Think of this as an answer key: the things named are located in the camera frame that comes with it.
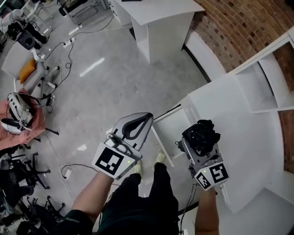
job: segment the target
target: brick wall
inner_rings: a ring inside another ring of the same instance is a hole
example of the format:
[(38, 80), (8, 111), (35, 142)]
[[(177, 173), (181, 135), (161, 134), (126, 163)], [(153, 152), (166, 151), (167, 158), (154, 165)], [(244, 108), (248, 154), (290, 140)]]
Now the brick wall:
[(284, 0), (195, 0), (204, 16), (191, 27), (213, 50), (227, 72), (254, 56), (294, 25)]
[[(294, 26), (294, 11), (284, 0), (195, 0), (204, 9), (191, 27), (213, 50), (227, 72), (261, 51)], [(276, 57), (294, 90), (294, 50), (290, 44)], [(294, 110), (279, 112), (284, 141), (284, 169), (294, 173)]]

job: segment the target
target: open drawer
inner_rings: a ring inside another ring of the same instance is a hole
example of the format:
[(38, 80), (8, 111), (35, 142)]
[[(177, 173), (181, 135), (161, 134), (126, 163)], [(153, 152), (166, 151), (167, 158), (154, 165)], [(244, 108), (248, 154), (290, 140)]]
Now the open drawer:
[(184, 109), (182, 105), (178, 105), (174, 109), (169, 110), (153, 122), (152, 131), (172, 167), (174, 167), (172, 160), (185, 154), (180, 151), (176, 142), (182, 139), (183, 131), (193, 124), (190, 112)]

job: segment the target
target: black sleeve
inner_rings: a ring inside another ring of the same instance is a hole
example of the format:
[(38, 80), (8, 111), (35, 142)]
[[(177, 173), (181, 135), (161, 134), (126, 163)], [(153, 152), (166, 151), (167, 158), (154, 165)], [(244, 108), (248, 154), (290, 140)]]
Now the black sleeve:
[(50, 233), (50, 235), (91, 235), (93, 223), (84, 212), (70, 211)]

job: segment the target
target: power strip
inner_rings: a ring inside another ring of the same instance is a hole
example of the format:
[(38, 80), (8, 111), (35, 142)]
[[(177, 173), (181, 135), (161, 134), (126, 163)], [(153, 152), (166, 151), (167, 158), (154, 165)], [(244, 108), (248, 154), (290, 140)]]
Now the power strip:
[(67, 48), (69, 45), (71, 45), (75, 41), (74, 37), (72, 37), (70, 40), (68, 40), (65, 44), (63, 44), (64, 48)]

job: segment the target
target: person in white shirt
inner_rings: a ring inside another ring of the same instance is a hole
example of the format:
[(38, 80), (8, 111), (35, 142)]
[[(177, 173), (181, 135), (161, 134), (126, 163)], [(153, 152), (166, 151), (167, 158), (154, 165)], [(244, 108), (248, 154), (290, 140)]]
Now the person in white shirt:
[[(28, 31), (40, 43), (45, 44), (48, 41), (49, 37), (47, 38), (41, 35), (38, 31), (34, 29), (32, 24), (30, 24), (29, 22), (25, 22), (24, 12), (20, 9), (15, 9), (7, 15), (4, 15), (1, 21), (1, 31), (5, 34), (8, 30), (8, 26), (16, 22), (19, 23), (23, 30)], [(38, 50), (41, 48), (41, 46), (37, 42), (35, 42), (34, 48)]]

